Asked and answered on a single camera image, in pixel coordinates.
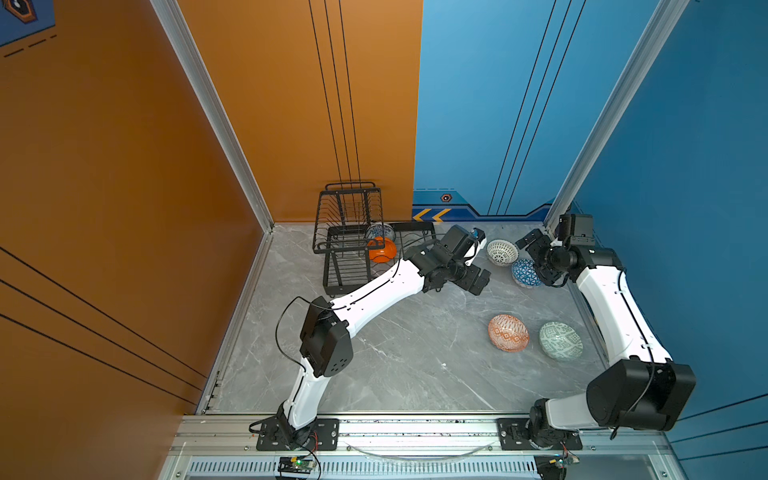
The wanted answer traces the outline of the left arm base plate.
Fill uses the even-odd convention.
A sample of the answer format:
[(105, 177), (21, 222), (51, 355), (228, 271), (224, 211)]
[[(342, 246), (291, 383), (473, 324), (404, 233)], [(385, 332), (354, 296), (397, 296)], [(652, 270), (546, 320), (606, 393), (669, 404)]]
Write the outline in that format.
[(335, 451), (338, 446), (340, 421), (318, 418), (301, 429), (283, 424), (275, 416), (254, 422), (249, 431), (256, 438), (258, 451)]

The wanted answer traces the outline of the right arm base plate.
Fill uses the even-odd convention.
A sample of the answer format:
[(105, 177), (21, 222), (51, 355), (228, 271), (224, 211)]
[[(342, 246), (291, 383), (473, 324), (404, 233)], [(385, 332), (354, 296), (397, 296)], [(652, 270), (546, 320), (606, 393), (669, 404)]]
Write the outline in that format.
[(500, 446), (504, 451), (583, 449), (578, 432), (552, 428), (536, 429), (530, 425), (529, 419), (499, 418), (496, 420), (496, 427)]

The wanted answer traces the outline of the orange plastic bowl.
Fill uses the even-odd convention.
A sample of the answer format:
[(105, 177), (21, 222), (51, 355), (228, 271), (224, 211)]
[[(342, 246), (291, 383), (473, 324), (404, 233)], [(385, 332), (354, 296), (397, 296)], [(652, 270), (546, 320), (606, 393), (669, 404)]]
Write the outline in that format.
[(397, 247), (393, 240), (386, 237), (375, 237), (367, 243), (369, 260), (375, 264), (393, 261), (397, 256)]

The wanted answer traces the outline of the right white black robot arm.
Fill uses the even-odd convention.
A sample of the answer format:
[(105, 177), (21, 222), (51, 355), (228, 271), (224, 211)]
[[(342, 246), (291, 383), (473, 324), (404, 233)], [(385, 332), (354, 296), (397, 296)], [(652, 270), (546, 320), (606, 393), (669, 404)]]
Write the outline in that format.
[(558, 446), (585, 429), (666, 432), (696, 386), (692, 368), (661, 345), (638, 307), (626, 269), (612, 249), (587, 235), (557, 240), (535, 229), (516, 241), (540, 281), (572, 282), (584, 297), (605, 344), (608, 367), (580, 394), (539, 399), (530, 410), (528, 435), (541, 449)]

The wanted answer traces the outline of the green geometric pattern bowl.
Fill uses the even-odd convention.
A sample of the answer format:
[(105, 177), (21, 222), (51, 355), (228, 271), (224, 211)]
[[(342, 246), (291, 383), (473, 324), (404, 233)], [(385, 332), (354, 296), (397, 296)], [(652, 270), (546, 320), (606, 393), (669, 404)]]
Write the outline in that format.
[(547, 322), (539, 330), (539, 343), (543, 352), (557, 361), (580, 358), (584, 345), (578, 333), (562, 322)]

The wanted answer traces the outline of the black wire dish rack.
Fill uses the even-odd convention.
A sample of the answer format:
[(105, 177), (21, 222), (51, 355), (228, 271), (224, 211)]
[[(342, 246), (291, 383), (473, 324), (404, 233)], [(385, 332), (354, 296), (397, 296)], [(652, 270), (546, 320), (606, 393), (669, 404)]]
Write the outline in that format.
[[(393, 261), (369, 260), (365, 233), (374, 223), (394, 227), (397, 256)], [(405, 249), (436, 238), (429, 223), (385, 221), (381, 189), (373, 182), (330, 183), (319, 194), (312, 250), (323, 257), (323, 287), (331, 297), (360, 288), (394, 266)]]

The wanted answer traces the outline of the red geometric pattern bowl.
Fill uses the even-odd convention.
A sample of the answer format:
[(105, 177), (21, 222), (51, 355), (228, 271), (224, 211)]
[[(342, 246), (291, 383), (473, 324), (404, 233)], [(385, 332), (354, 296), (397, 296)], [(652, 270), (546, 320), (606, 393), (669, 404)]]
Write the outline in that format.
[(509, 353), (523, 351), (530, 342), (530, 333), (525, 324), (508, 314), (496, 315), (489, 321), (488, 335), (496, 348)]

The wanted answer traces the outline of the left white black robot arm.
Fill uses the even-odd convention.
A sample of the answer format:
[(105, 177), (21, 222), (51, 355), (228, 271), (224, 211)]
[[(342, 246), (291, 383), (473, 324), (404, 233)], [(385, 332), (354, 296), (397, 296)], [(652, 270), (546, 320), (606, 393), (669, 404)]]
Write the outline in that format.
[(384, 311), (417, 293), (439, 291), (447, 283), (478, 296), (491, 273), (474, 264), (486, 246), (485, 232), (461, 226), (410, 246), (394, 266), (338, 299), (300, 300), (308, 310), (300, 332), (298, 373), (291, 393), (276, 412), (278, 431), (291, 446), (312, 436), (318, 408), (331, 377), (352, 361), (352, 339)]

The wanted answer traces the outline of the blue floral white bowl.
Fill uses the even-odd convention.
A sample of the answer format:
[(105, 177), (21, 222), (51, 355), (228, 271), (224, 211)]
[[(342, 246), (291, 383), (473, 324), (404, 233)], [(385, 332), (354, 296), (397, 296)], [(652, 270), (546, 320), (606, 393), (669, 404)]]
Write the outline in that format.
[(365, 238), (367, 240), (389, 239), (395, 241), (396, 233), (394, 227), (390, 224), (374, 223), (367, 228)]

